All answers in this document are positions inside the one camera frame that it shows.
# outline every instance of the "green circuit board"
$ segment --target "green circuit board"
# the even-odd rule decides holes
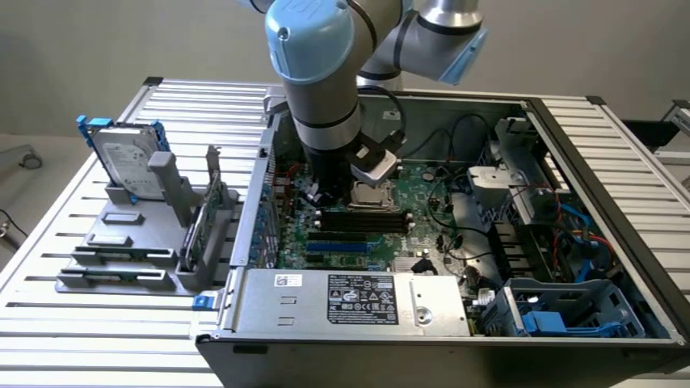
[[[393,206],[397,212],[405,211],[412,215],[415,227],[407,233],[367,234],[368,253],[325,253],[319,264],[306,261],[306,243],[309,232],[317,232],[313,226],[316,219],[313,208],[300,196],[300,191],[311,183],[308,171],[300,171],[292,176],[293,188],[284,201],[281,213],[281,247],[277,266],[288,269],[351,269],[384,271],[395,257],[415,257],[424,248],[437,254],[436,238],[444,231],[427,218],[427,200],[429,191],[436,182],[424,182],[421,175],[432,169],[423,163],[404,163],[403,170],[395,179],[389,180]],[[443,185],[435,189],[433,197],[443,198],[445,188]],[[297,209],[288,209],[286,203],[293,201]],[[337,204],[321,211],[351,211],[347,204]],[[445,223],[452,223],[451,214],[441,209],[435,213]]]

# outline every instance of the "white label sticker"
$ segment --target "white label sticker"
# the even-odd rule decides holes
[[[301,274],[276,275],[276,287],[301,287]]]

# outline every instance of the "gray drive holder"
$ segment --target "gray drive holder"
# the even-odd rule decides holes
[[[210,288],[238,194],[220,182],[220,171],[209,171],[217,182],[208,190],[216,194],[194,192],[169,152],[153,153],[148,167],[165,201],[132,200],[126,190],[105,188],[109,202],[57,275],[58,292],[196,295]],[[209,207],[212,214],[198,220],[197,209]],[[193,227],[204,231],[194,245],[202,249],[193,251],[189,269],[182,247]]]

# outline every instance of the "capacitor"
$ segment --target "capacitor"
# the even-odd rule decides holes
[[[421,174],[421,180],[425,182],[425,183],[429,183],[429,182],[433,182],[433,179],[435,179],[435,175],[431,171],[425,171],[423,174]]]

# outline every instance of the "blue expansion slot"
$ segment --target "blue expansion slot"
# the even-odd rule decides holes
[[[365,242],[308,242],[305,250],[306,252],[368,253],[368,244]]]

